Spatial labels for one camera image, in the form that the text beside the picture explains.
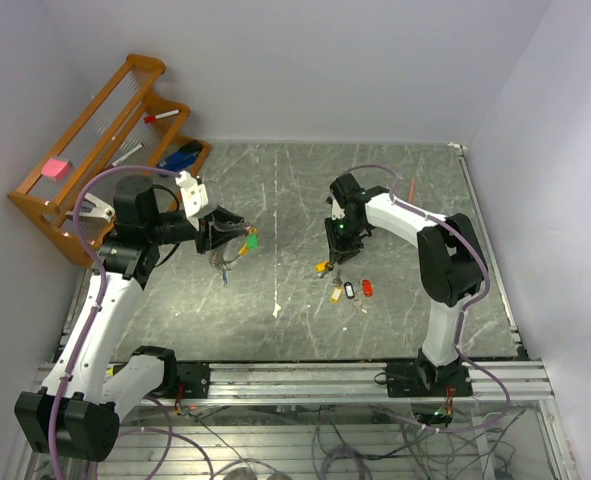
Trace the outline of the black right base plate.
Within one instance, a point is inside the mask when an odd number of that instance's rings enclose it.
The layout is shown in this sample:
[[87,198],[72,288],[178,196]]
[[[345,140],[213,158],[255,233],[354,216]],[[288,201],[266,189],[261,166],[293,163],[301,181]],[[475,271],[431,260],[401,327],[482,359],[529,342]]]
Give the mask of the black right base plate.
[[384,386],[389,398],[471,397],[473,395],[469,370],[461,363],[434,370],[428,363],[417,360],[388,362],[374,376],[377,385]]

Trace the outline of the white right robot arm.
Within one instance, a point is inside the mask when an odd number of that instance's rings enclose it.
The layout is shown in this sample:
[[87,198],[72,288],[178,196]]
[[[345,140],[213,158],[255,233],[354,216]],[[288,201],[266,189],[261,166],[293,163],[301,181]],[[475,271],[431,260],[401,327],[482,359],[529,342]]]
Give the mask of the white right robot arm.
[[416,384],[440,394],[462,363],[460,337],[466,310],[487,293],[489,273],[468,216],[444,216],[399,199],[388,189],[361,187],[346,173],[330,185],[324,219],[329,260],[322,275],[357,256],[363,239],[383,229],[414,246],[421,284],[431,300],[426,338],[415,361]]

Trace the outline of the orange key tag with key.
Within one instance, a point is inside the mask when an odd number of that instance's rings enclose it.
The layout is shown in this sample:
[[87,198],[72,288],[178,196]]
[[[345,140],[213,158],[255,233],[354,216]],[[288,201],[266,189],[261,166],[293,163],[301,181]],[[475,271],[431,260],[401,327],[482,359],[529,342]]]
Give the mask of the orange key tag with key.
[[320,279],[323,279],[331,271],[334,270],[334,264],[332,262],[320,262],[315,265],[315,272]]

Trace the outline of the aluminium mounting rail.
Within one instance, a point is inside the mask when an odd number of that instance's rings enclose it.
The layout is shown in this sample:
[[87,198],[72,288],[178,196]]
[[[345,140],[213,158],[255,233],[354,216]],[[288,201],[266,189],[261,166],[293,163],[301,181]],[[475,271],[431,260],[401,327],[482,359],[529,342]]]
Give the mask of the aluminium mounting rail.
[[[206,399],[187,399],[193,405],[441,402],[443,397],[389,398],[374,382],[384,362],[209,363]],[[538,401],[553,398],[553,388],[539,361],[489,361],[469,370],[473,395],[457,401]],[[177,396],[176,382],[163,397]]]

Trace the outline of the green key tag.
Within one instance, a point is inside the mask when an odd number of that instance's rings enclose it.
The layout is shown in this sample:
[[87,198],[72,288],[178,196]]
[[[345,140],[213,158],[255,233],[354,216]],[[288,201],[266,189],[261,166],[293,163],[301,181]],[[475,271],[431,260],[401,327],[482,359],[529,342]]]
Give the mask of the green key tag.
[[246,237],[246,247],[248,249],[255,249],[258,246],[258,237],[256,234],[249,234]]

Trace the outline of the blue stapler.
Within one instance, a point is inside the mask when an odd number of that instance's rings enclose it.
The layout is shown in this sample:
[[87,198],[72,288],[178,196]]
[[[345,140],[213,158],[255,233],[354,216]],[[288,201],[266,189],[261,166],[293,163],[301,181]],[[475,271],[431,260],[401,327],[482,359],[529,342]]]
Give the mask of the blue stapler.
[[156,167],[169,172],[180,172],[194,165],[203,150],[202,144],[193,140],[160,160]]

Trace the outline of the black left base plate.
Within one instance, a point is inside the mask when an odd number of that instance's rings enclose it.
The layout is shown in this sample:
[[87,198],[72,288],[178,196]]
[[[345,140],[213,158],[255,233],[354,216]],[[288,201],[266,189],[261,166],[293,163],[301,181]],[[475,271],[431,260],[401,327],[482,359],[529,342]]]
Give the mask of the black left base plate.
[[211,368],[205,362],[177,364],[177,399],[206,399],[210,388]]

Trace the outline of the black key tag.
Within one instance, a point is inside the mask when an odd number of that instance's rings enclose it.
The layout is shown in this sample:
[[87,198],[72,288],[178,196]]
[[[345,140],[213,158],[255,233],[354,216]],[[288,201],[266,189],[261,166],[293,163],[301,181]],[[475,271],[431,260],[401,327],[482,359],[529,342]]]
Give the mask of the black key tag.
[[346,297],[348,299],[354,299],[356,294],[355,294],[355,289],[354,289],[353,284],[351,282],[345,282],[343,284],[343,287],[344,287],[344,292],[345,292]]

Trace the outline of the bare metal key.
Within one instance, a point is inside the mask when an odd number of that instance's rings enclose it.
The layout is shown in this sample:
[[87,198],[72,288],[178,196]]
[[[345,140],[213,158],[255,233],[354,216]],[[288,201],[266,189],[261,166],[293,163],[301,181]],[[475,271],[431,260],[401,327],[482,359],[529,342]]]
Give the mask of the bare metal key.
[[367,310],[363,307],[363,303],[362,303],[361,299],[355,298],[352,300],[351,304],[358,314],[366,314],[367,313]]

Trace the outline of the yellow key tag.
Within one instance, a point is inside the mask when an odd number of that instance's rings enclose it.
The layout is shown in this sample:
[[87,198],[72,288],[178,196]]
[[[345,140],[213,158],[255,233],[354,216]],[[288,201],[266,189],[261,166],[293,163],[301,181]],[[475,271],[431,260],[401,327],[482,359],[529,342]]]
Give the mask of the yellow key tag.
[[339,300],[341,299],[342,295],[343,295],[343,285],[341,283],[334,284],[333,285],[332,293],[330,295],[330,301],[333,304],[336,304],[336,303],[339,302]]

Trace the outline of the pink eraser block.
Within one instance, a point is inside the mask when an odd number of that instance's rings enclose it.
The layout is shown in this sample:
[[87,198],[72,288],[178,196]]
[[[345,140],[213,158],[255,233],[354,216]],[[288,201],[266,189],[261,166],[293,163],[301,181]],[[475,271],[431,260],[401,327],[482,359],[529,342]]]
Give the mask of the pink eraser block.
[[49,180],[61,181],[71,172],[72,168],[73,165],[70,161],[51,157],[42,165],[41,175]]

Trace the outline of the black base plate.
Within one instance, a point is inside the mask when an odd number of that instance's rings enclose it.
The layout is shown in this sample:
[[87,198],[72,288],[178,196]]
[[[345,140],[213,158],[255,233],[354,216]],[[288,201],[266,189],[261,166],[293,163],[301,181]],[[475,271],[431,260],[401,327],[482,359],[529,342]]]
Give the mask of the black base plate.
[[388,362],[374,376],[377,385],[384,386],[389,398],[471,397],[473,395],[469,370],[461,363],[434,370],[428,363],[417,360]]
[[211,368],[205,362],[177,364],[177,399],[206,399],[210,388]]

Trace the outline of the wooden tiered rack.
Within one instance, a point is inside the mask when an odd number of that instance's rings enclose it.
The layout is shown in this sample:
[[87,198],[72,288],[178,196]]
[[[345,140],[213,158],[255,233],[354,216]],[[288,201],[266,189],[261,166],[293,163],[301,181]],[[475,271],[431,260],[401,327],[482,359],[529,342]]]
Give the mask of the wooden tiered rack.
[[[170,148],[193,140],[181,132],[190,108],[155,91],[155,84],[165,71],[165,64],[157,58],[128,55],[27,177],[7,194],[50,243],[75,265],[88,267],[91,264],[68,216],[84,185],[138,143],[142,143],[143,148],[122,165],[154,166],[164,159]],[[174,109],[180,110],[177,116],[144,123],[148,115]],[[41,175],[42,165],[51,157],[68,160],[73,165],[61,181]]]

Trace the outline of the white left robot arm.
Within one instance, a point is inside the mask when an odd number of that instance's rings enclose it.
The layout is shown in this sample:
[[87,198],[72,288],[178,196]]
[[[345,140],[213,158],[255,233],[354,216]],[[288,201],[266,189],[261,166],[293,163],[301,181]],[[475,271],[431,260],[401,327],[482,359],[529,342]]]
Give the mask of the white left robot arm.
[[204,254],[248,235],[251,226],[210,199],[201,179],[182,171],[175,184],[181,205],[163,212],[151,177],[117,181],[114,226],[90,253],[93,274],[80,318],[40,389],[21,393],[14,406],[33,451],[101,462],[121,421],[142,399],[176,395],[180,375],[168,348],[137,348],[107,379],[116,343],[158,265],[161,246],[193,242]]

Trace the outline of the red key tag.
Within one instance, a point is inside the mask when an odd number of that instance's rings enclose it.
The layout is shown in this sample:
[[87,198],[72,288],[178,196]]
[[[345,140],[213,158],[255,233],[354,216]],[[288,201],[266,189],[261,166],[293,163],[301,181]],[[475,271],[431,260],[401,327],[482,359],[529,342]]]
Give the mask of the red key tag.
[[362,279],[361,280],[361,288],[362,288],[363,294],[366,297],[372,297],[373,296],[372,283],[368,279]]

